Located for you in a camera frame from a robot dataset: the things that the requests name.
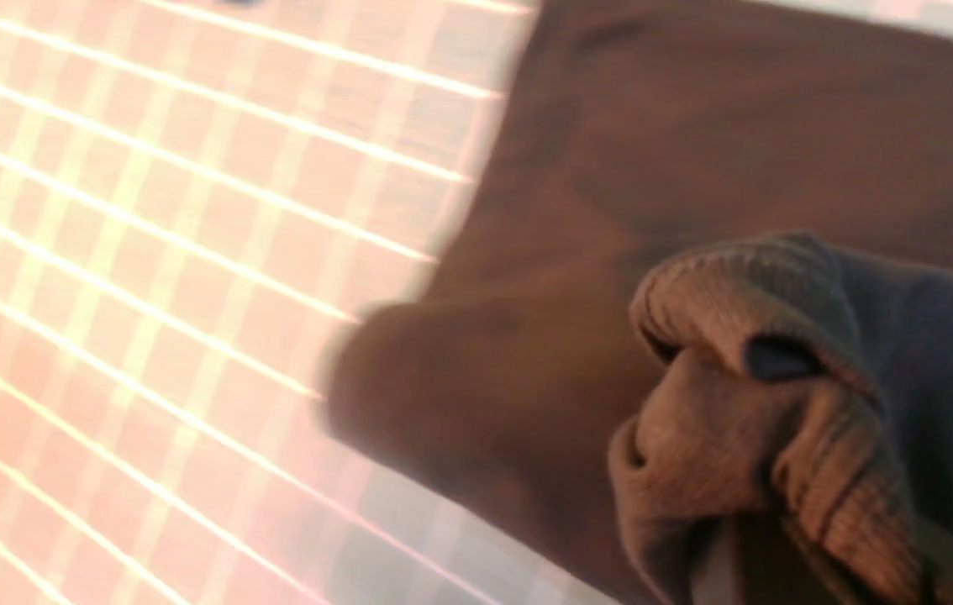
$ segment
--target dark object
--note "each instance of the dark object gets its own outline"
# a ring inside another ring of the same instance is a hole
[[[611,597],[656,602],[606,462],[662,375],[625,310],[672,254],[784,229],[953,269],[953,42],[767,3],[549,0],[469,217],[422,297],[340,353],[331,426]],[[911,376],[914,351],[887,371]],[[929,409],[887,420],[919,512],[953,529],[936,447],[953,411]]]

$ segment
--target knit fabric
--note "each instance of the knit fabric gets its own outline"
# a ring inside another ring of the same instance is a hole
[[[867,295],[846,290],[848,271],[869,276]],[[623,544],[663,602],[692,602],[696,524],[742,513],[784,514],[885,602],[921,600],[917,507],[884,421],[936,411],[891,395],[884,382],[906,376],[885,368],[919,343],[903,330],[944,351],[952,302],[949,273],[806,234],[689,252],[643,281],[630,315],[665,375],[612,439],[610,470]]]

